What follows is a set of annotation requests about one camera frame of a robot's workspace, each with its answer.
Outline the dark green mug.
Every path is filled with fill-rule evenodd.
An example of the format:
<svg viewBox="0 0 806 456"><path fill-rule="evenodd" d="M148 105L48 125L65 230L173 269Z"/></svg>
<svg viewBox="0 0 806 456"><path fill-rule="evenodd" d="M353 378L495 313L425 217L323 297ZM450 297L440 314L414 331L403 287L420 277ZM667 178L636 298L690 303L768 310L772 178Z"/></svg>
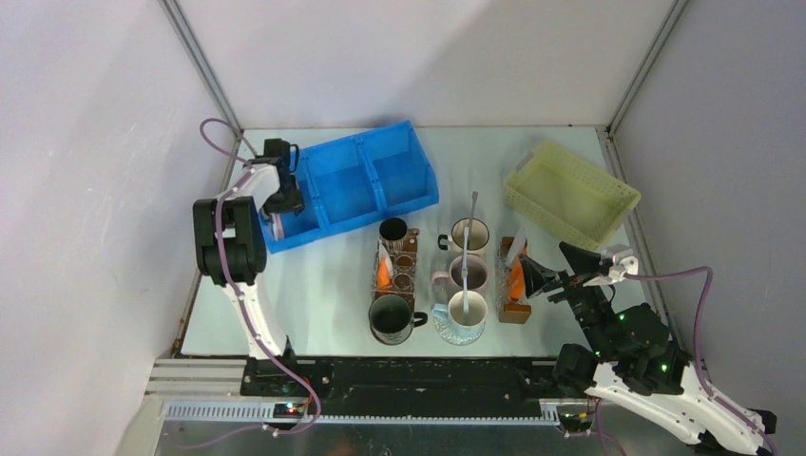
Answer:
<svg viewBox="0 0 806 456"><path fill-rule="evenodd" d="M413 311L408 301L397 294L375 299L368 311L370 330L382 344L396 346L409 339L414 329L428 322L424 312Z"/></svg>

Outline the clear holder with brown lid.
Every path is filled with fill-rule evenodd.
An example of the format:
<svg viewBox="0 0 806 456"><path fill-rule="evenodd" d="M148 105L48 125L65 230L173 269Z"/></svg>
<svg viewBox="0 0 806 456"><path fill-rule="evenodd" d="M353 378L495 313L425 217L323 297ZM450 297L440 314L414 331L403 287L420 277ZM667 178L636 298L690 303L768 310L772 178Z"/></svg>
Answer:
<svg viewBox="0 0 806 456"><path fill-rule="evenodd" d="M495 309L500 323L524 325L531 317L532 308L526 300L523 279L516 279L508 264L508 253L514 240L512 236L499 239L494 263Z"/></svg>

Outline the small orange tube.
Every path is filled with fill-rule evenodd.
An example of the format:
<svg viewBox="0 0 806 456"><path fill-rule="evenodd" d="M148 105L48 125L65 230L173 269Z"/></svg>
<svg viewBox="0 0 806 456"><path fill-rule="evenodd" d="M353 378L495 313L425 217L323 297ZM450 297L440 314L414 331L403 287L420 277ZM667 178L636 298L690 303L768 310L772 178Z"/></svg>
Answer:
<svg viewBox="0 0 806 456"><path fill-rule="evenodd" d="M386 288L391 285L393 281L393 267L391 260L384 256L378 261L378 268L376 272L376 286L378 288Z"/></svg>

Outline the light blue mug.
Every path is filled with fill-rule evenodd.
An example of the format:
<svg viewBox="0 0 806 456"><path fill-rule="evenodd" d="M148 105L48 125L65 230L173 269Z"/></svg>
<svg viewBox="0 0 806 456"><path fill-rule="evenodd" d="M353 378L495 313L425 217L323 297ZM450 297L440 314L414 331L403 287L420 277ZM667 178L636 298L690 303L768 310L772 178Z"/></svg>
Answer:
<svg viewBox="0 0 806 456"><path fill-rule="evenodd" d="M434 303L431 315L440 337L455 346L466 346L483 334L489 313L487 300L468 291L454 294L447 303Z"/></svg>

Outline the brown metallic cup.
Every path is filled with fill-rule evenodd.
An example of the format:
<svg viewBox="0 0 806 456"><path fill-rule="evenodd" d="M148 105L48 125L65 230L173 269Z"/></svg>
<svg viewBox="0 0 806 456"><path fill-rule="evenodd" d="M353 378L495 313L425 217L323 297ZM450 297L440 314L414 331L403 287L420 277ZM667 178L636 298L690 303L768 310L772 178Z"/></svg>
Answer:
<svg viewBox="0 0 806 456"><path fill-rule="evenodd" d="M391 255L414 253L419 234L418 228L411 228L402 218L387 218L378 229L379 241Z"/></svg>

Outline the brown wooden oval tray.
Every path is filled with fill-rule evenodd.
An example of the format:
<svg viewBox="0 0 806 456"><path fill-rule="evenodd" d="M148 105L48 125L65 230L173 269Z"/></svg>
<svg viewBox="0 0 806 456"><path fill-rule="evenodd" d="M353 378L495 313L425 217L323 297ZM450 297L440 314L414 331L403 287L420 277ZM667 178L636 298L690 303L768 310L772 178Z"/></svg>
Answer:
<svg viewBox="0 0 806 456"><path fill-rule="evenodd" d="M402 344L428 321L415 310L418 235L418 229L410 228L399 249L378 241L368 318L373 336L384 345Z"/></svg>

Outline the white toothpaste tube red cap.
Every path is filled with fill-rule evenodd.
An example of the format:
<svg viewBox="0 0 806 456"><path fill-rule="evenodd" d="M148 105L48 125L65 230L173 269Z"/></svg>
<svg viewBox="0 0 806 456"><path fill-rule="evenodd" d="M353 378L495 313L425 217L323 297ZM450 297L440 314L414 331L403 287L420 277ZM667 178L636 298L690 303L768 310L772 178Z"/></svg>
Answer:
<svg viewBox="0 0 806 456"><path fill-rule="evenodd" d="M389 252L388 252L388 250L387 250L387 248L386 248L386 246L385 246L383 241L378 242L378 260L381 257L388 257L391 260L392 267L393 267L392 258L391 258L391 256L390 256L390 254L389 254Z"/></svg>

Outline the pale white toothbrush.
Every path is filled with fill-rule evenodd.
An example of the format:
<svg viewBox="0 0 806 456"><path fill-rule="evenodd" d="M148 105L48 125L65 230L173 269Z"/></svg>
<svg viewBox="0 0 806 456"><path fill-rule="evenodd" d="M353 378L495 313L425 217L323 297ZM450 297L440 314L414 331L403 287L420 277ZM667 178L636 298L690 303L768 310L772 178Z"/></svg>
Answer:
<svg viewBox="0 0 806 456"><path fill-rule="evenodd" d="M467 277L467 287L463 287L462 283L462 324L464 326L468 326L470 324L470 296L469 296L469 287L468 287L468 277Z"/></svg>

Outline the cream mug with black rim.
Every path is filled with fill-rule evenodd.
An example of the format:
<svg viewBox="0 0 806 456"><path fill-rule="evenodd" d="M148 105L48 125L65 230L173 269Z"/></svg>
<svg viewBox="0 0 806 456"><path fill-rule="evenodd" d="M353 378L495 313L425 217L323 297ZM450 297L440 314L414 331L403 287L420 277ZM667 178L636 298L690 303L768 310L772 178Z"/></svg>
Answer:
<svg viewBox="0 0 806 456"><path fill-rule="evenodd" d="M474 218L461 218L456 221L448 234L437 238L437 246L442 251L461 253L467 250L469 255L482 257L490 243L490 231L485 222Z"/></svg>

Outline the pink toothbrush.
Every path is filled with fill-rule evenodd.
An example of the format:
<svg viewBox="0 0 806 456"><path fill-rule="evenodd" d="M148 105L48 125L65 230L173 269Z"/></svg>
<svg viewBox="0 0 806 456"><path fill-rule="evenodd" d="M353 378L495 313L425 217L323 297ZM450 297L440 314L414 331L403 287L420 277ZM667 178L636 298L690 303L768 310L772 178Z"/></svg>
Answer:
<svg viewBox="0 0 806 456"><path fill-rule="evenodd" d="M285 233L284 227L282 223L282 218L280 214L273 214L272 215L272 224L273 224L273 234L276 241L284 240Z"/></svg>

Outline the white toothpaste tube dark cap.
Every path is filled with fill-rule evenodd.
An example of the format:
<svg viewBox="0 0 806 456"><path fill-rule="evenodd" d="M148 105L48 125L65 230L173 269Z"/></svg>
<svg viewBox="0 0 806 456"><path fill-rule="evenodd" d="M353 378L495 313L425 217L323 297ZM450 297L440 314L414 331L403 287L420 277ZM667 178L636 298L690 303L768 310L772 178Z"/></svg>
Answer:
<svg viewBox="0 0 806 456"><path fill-rule="evenodd" d="M520 226L515 237L510 244L507 257L506 257L506 264L509 266L511 265L519 255L521 255L524 247L527 245L527 237L526 237L526 230L524 226Z"/></svg>

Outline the orange toothpaste tube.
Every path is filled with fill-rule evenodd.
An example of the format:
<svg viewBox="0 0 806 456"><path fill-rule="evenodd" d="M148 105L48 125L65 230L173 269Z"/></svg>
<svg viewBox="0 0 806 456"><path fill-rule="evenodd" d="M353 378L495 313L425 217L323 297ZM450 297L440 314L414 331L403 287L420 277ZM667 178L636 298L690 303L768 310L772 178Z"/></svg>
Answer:
<svg viewBox="0 0 806 456"><path fill-rule="evenodd" d="M524 247L521 255L526 255L528 248ZM526 292L526 282L523 266L519 257L511 264L509 272L509 298L518 301L524 297Z"/></svg>

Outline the clear textured two-hole holder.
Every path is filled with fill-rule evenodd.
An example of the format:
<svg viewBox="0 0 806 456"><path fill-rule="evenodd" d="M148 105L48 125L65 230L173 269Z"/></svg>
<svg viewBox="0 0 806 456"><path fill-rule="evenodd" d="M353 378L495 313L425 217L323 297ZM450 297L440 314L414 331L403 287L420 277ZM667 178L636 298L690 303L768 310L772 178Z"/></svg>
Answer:
<svg viewBox="0 0 806 456"><path fill-rule="evenodd" d="M376 272L378 268L378 253L374 256L374 270L370 280L370 300L382 295L397 295L405 299L413 309L415 304L416 285L416 262L417 255L414 253L402 253L391 255L394 267L394 277L391 285L386 288L376 286Z"/></svg>

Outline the pink mug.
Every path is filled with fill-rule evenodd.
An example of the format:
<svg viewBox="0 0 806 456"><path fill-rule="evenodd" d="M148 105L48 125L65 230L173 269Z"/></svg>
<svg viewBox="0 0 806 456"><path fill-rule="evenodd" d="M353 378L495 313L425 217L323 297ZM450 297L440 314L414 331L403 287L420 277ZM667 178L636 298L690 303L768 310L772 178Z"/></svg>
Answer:
<svg viewBox="0 0 806 456"><path fill-rule="evenodd" d="M447 270L436 271L431 276L431 283L441 289L447 297L451 297L468 286L469 292L476 292L481 296L487 295L489 285L489 271L486 262L479 256L468 255L467 274L463 275L463 258L456 257Z"/></svg>

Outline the light grey toothbrush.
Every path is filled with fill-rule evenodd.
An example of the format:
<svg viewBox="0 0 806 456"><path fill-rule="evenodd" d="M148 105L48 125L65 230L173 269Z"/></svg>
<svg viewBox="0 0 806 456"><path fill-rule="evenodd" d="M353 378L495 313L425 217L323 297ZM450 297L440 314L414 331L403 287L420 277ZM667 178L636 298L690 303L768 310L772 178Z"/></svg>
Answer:
<svg viewBox="0 0 806 456"><path fill-rule="evenodd" d="M463 287L467 287L469 242L470 242L470 224L466 224L465 227L463 228L462 256L461 256L461 269L460 269Z"/></svg>

